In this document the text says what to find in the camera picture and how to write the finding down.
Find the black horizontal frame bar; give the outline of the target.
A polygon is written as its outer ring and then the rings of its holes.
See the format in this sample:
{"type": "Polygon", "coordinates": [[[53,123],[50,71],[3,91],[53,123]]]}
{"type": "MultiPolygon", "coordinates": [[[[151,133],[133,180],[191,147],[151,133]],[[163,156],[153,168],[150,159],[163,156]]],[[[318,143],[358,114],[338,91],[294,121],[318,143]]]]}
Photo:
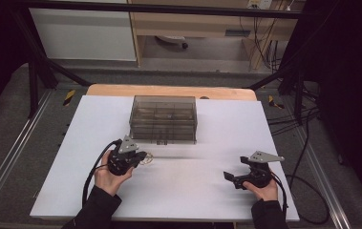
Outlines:
{"type": "Polygon", "coordinates": [[[121,4],[77,1],[52,1],[52,0],[11,0],[16,7],[51,10],[93,10],[93,11],[118,11],[118,12],[143,12],[143,13],[172,13],[191,15],[219,15],[242,16],[260,18],[299,19],[304,14],[300,11],[281,10],[242,10],[222,9],[213,7],[121,4]]]}

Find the yellow black tape strip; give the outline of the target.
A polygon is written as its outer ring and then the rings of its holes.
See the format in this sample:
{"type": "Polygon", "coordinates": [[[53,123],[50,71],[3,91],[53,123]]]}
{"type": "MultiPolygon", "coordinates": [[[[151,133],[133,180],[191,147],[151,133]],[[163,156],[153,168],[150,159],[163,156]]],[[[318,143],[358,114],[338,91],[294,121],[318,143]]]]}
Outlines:
{"type": "Polygon", "coordinates": [[[74,95],[75,95],[75,90],[69,90],[64,99],[63,106],[69,106],[74,95]]]}
{"type": "Polygon", "coordinates": [[[272,95],[268,96],[268,105],[270,107],[276,107],[278,109],[284,109],[285,106],[283,104],[278,104],[275,102],[274,97],[272,95]]]}

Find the chair base with caster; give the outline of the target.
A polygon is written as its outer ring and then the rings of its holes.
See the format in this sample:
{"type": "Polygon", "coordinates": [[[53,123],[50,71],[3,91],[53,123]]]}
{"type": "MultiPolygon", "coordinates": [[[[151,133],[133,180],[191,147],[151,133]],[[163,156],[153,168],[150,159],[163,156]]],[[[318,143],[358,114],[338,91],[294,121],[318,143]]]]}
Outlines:
{"type": "Polygon", "coordinates": [[[185,38],[183,36],[162,36],[162,35],[158,35],[157,39],[159,39],[159,40],[161,40],[163,42],[171,43],[171,44],[180,44],[183,49],[188,48],[188,44],[186,43],[186,40],[185,40],[185,38]]]}

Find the white cabinet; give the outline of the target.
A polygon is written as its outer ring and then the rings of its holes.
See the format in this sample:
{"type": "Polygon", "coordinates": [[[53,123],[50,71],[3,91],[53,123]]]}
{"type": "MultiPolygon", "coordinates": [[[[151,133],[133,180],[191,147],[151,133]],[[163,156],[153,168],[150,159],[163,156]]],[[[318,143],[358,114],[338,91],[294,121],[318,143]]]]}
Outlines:
{"type": "Polygon", "coordinates": [[[70,60],[135,61],[125,12],[30,9],[48,57],[70,60]]]}

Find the person's left hand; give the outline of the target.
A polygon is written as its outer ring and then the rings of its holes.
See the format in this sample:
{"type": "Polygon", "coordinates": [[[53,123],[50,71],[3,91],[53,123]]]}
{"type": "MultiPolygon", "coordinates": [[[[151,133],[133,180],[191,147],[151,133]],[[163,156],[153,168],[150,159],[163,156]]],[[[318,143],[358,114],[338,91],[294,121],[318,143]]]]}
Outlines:
{"type": "Polygon", "coordinates": [[[117,193],[121,184],[132,176],[134,168],[131,167],[124,175],[112,174],[107,166],[111,151],[106,151],[100,165],[95,170],[95,186],[102,189],[112,197],[117,193]]]}

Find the black metal stand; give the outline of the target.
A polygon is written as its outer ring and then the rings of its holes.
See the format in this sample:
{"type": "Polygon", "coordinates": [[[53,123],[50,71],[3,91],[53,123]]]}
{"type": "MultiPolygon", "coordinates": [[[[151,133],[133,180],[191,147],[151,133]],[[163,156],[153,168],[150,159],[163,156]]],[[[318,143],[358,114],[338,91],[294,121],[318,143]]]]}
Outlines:
{"type": "Polygon", "coordinates": [[[35,25],[30,26],[27,18],[24,16],[25,12],[30,13],[28,10],[18,8],[10,9],[10,15],[17,24],[17,28],[24,39],[24,44],[27,49],[30,85],[29,118],[32,118],[39,110],[38,80],[41,80],[46,89],[55,89],[58,85],[53,71],[62,73],[81,86],[89,87],[92,83],[69,72],[46,55],[35,25]]]}
{"type": "Polygon", "coordinates": [[[285,65],[280,67],[276,73],[247,86],[247,88],[252,91],[256,91],[266,84],[278,78],[282,78],[282,83],[278,88],[278,92],[280,95],[287,95],[290,92],[295,92],[293,116],[299,124],[302,124],[302,102],[303,95],[305,94],[304,76],[304,67],[301,65],[301,60],[290,59],[285,65]]]}

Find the white board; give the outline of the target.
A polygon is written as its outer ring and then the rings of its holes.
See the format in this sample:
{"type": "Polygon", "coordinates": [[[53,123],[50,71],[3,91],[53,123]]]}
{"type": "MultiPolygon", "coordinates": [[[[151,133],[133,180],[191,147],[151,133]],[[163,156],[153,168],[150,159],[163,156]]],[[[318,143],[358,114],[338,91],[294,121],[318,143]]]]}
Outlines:
{"type": "MultiPolygon", "coordinates": [[[[82,206],[82,190],[97,157],[128,134],[130,96],[81,98],[69,130],[39,192],[31,215],[70,219],[82,206]]],[[[275,145],[258,101],[200,99],[193,143],[140,144],[152,154],[118,190],[115,220],[246,221],[255,196],[235,189],[224,173],[245,175],[242,156],[274,154],[275,145]]]]}

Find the aluminium floor rail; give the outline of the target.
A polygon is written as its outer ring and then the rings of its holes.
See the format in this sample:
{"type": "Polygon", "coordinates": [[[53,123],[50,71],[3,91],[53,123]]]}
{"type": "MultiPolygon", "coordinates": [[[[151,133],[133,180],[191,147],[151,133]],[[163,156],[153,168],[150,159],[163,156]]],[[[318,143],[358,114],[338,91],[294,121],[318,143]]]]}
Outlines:
{"type": "Polygon", "coordinates": [[[298,127],[296,129],[296,133],[303,145],[303,148],[305,149],[309,167],[318,185],[320,193],[324,196],[327,205],[329,206],[330,217],[335,225],[335,228],[351,229],[351,224],[347,218],[347,215],[345,214],[338,200],[338,197],[330,184],[330,180],[328,179],[327,174],[323,170],[322,165],[317,158],[312,145],[309,142],[309,135],[306,134],[305,128],[298,127]]]}
{"type": "Polygon", "coordinates": [[[50,97],[53,95],[54,90],[46,90],[40,98],[38,102],[38,110],[34,113],[32,117],[30,117],[21,132],[19,133],[17,139],[13,142],[13,145],[9,149],[6,157],[2,161],[0,165],[0,190],[2,189],[4,183],[6,182],[11,169],[19,158],[21,152],[23,151],[26,143],[30,139],[32,131],[36,127],[38,120],[43,115],[49,101],[50,97]]]}

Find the person's right hand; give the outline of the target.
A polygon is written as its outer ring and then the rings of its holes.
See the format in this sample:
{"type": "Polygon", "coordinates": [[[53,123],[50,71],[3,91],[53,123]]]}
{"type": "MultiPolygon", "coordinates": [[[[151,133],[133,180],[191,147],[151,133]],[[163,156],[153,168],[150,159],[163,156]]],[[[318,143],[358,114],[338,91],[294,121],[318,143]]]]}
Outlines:
{"type": "Polygon", "coordinates": [[[247,190],[251,191],[258,200],[272,201],[278,199],[278,187],[274,180],[264,188],[258,188],[248,181],[245,181],[243,185],[247,190]]]}

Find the white power strip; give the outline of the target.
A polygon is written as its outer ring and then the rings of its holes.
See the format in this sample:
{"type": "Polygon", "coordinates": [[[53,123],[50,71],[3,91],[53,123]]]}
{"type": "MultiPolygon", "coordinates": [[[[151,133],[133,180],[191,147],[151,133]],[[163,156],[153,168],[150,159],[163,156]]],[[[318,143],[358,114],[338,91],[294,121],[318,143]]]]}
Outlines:
{"type": "Polygon", "coordinates": [[[248,0],[246,7],[248,9],[268,10],[272,0],[248,0]]]}

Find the wooden desk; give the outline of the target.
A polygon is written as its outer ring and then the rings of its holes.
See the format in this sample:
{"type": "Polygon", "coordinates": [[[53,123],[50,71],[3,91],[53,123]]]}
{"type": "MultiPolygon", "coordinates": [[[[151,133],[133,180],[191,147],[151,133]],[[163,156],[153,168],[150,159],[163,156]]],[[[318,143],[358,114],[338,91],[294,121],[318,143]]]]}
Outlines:
{"type": "MultiPolygon", "coordinates": [[[[248,0],[127,0],[129,4],[213,7],[222,9],[248,9],[248,0]]],[[[290,11],[303,6],[296,0],[272,0],[269,10],[290,11]]],[[[251,68],[264,65],[266,52],[273,41],[288,41],[296,27],[295,19],[256,18],[242,16],[215,16],[132,12],[133,35],[225,37],[229,31],[238,33],[250,59],[251,68]]]]}

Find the smoky transparent drawer box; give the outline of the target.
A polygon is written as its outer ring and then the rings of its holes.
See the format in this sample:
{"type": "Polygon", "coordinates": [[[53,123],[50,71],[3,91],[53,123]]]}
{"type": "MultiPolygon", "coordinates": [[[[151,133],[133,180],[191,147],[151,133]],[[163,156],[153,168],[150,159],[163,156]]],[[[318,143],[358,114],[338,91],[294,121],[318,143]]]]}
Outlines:
{"type": "Polygon", "coordinates": [[[132,139],[168,144],[197,142],[194,96],[135,95],[129,119],[132,139]]]}

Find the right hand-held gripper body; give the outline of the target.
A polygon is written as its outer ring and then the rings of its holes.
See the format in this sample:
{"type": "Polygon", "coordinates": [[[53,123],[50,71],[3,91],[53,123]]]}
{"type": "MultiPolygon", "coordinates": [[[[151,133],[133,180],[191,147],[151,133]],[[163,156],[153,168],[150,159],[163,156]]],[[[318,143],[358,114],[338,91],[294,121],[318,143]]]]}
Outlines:
{"type": "Polygon", "coordinates": [[[283,156],[276,156],[262,151],[256,151],[251,156],[241,156],[240,161],[249,166],[250,173],[241,179],[241,183],[250,182],[258,188],[268,186],[272,180],[269,162],[284,161],[283,156]]]}

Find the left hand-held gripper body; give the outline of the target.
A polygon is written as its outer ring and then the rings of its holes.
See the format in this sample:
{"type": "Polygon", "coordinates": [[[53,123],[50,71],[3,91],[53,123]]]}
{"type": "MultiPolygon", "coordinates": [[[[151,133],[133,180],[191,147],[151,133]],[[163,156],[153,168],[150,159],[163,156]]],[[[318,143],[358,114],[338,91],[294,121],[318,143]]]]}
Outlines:
{"type": "Polygon", "coordinates": [[[128,135],[125,135],[123,139],[109,143],[107,148],[110,148],[112,145],[115,148],[109,155],[107,166],[112,174],[122,176],[131,168],[132,161],[138,159],[138,145],[128,135]]]}

